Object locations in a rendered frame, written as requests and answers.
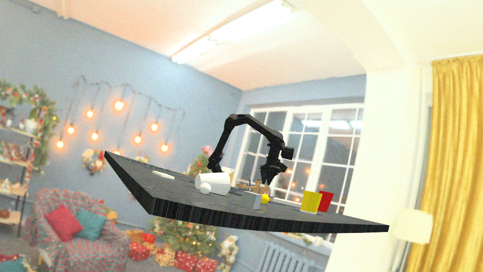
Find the yellow cup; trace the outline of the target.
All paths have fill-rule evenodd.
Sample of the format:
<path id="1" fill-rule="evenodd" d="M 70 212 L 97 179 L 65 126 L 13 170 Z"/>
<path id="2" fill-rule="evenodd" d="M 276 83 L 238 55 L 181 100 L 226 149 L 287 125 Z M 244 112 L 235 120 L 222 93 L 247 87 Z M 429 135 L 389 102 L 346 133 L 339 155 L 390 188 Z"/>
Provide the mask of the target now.
<path id="1" fill-rule="evenodd" d="M 300 211 L 305 213 L 316 214 L 322 195 L 323 194 L 321 193 L 304 190 Z"/>

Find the yellow ball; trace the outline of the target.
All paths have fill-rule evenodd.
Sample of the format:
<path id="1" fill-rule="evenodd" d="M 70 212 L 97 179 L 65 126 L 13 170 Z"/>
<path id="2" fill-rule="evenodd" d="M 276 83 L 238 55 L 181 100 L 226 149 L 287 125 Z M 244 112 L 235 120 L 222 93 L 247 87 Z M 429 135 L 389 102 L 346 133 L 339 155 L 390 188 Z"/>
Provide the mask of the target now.
<path id="1" fill-rule="evenodd" d="M 268 201 L 269 201 L 269 196 L 267 196 L 266 194 L 263 194 L 260 203 L 266 204 L 266 203 L 268 203 Z"/>

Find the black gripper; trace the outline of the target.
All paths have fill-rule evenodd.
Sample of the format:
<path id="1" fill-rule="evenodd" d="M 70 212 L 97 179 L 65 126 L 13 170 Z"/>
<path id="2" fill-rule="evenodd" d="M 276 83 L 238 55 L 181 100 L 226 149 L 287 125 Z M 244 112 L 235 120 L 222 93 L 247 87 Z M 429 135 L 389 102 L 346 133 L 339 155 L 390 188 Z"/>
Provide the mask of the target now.
<path id="1" fill-rule="evenodd" d="M 278 173 L 281 172 L 281 169 L 277 167 L 277 162 L 279 161 L 278 156 L 268 155 L 266 159 L 266 164 L 260 166 L 260 173 L 262 183 L 265 184 L 267 180 L 267 184 L 270 185 L 274 176 L 278 175 Z"/>

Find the red plastic cup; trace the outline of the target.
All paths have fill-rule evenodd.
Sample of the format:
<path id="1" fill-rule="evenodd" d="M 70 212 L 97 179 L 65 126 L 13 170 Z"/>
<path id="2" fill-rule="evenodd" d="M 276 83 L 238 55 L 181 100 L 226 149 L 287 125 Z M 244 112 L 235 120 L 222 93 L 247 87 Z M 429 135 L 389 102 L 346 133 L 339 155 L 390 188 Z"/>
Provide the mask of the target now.
<path id="1" fill-rule="evenodd" d="M 325 191 L 320 191 L 319 193 L 321 193 L 323 195 L 322 195 L 319 207 L 318 207 L 318 211 L 327 212 L 329 205 L 331 203 L 331 200 L 334 196 L 334 193 L 325 192 Z"/>

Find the white ball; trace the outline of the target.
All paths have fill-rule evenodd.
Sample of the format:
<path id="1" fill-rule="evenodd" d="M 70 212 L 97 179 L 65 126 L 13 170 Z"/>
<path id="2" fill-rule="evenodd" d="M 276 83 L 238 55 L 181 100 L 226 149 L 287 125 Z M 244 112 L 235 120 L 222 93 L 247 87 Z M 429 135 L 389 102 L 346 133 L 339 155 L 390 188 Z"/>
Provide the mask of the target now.
<path id="1" fill-rule="evenodd" d="M 199 190 L 203 194 L 208 194 L 211 191 L 211 186 L 208 183 L 200 185 Z"/>

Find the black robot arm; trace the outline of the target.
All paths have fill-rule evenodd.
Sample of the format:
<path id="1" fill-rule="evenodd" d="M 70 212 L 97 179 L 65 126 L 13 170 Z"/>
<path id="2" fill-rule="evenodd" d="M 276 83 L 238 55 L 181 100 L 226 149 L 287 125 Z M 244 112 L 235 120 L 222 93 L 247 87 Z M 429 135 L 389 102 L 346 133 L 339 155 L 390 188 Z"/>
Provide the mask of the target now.
<path id="1" fill-rule="evenodd" d="M 231 114 L 226 120 L 224 124 L 224 131 L 219 139 L 219 142 L 213 152 L 213 154 L 209 157 L 207 168 L 212 170 L 212 173 L 224 173 L 222 171 L 219 162 L 222 160 L 224 153 L 222 150 L 228 140 L 228 137 L 235 126 L 239 126 L 242 124 L 248 124 L 253 127 L 255 130 L 263 134 L 268 141 L 270 142 L 267 144 L 270 146 L 269 155 L 278 156 L 280 155 L 284 159 L 292 160 L 294 147 L 287 147 L 285 146 L 285 141 L 283 134 L 272 130 L 254 117 L 251 114 Z M 281 163 L 281 159 L 277 162 L 277 167 L 281 169 L 281 172 L 286 172 L 287 166 Z"/>

